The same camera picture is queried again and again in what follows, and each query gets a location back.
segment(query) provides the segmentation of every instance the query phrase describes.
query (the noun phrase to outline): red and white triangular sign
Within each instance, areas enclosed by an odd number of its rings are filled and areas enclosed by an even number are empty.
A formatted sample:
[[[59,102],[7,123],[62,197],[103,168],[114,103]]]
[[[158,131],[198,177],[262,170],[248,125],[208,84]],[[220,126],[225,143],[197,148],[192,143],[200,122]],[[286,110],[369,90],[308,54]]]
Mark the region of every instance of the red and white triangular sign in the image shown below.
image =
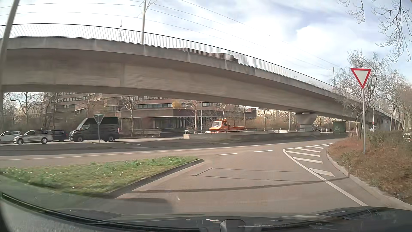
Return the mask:
[[[351,68],[351,71],[358,80],[360,87],[364,89],[369,78],[370,69]]]

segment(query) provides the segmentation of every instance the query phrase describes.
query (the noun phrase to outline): orange truck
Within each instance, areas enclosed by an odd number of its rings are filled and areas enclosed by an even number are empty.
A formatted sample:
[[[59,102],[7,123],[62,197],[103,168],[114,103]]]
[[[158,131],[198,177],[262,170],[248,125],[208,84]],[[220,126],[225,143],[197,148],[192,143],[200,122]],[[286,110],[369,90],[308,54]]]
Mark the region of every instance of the orange truck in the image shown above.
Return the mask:
[[[226,118],[220,118],[218,121],[212,122],[212,127],[206,133],[220,133],[220,132],[239,132],[245,131],[244,126],[231,126]]]

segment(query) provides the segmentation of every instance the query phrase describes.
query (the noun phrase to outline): concrete barrier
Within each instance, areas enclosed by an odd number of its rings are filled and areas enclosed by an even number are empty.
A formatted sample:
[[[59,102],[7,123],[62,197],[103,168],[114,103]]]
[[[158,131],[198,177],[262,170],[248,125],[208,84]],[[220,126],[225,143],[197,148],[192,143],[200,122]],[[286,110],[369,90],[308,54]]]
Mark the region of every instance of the concrete barrier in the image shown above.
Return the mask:
[[[319,131],[302,131],[294,133],[275,133],[274,131],[246,131],[228,133],[186,134],[184,138],[207,141],[264,141],[292,137],[320,136]]]

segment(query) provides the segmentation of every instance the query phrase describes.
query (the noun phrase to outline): concrete bridge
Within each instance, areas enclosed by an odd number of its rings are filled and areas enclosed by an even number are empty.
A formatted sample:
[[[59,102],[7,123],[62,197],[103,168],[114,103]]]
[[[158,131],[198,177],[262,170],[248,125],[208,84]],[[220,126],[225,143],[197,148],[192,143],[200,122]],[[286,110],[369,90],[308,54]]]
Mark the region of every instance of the concrete bridge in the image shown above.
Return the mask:
[[[70,24],[13,26],[4,92],[98,92],[221,102],[354,121],[333,86],[236,52],[141,32]],[[367,122],[389,127],[378,107]]]

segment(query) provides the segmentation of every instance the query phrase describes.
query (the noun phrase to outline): black van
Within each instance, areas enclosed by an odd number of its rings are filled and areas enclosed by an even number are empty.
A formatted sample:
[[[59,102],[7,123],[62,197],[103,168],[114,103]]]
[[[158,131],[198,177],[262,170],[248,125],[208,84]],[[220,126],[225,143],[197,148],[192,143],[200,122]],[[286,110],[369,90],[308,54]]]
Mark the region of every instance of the black van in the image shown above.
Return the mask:
[[[103,118],[100,123],[100,139],[112,142],[119,138],[119,119],[117,117]],[[98,127],[94,118],[86,118],[75,130],[70,132],[70,141],[83,142],[84,140],[97,140]]]

